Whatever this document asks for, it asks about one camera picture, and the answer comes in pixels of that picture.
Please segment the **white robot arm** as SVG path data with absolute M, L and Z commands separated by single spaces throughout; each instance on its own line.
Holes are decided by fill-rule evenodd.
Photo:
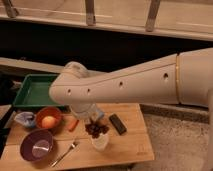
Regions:
M 51 84 L 49 95 L 80 117 L 94 103 L 163 103 L 206 107 L 209 143 L 202 171 L 213 171 L 213 47 L 173 54 L 125 69 L 91 76 L 70 62 Z

